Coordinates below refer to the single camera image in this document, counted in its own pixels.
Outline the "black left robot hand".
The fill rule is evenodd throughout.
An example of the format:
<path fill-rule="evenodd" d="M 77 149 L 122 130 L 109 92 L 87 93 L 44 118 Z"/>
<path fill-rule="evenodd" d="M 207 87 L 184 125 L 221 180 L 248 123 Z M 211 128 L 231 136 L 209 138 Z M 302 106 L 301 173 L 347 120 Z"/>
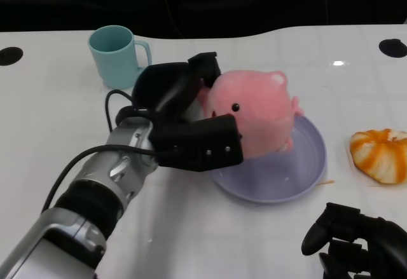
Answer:
<path fill-rule="evenodd" d="M 204 172 L 243 162 L 231 114 L 196 121 L 184 117 L 201 89 L 220 77 L 216 57 L 215 52 L 199 53 L 186 62 L 151 65 L 140 74 L 132 103 L 153 124 L 148 140 L 161 167 Z"/>

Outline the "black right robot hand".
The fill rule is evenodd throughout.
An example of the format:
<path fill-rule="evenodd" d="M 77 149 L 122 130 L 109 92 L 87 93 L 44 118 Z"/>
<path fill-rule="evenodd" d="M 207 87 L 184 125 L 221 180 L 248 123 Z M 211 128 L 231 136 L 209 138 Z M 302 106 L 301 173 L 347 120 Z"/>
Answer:
<path fill-rule="evenodd" d="M 324 278 L 406 278 L 406 231 L 357 208 L 327 203 L 308 230 L 303 255 L 320 253 Z"/>

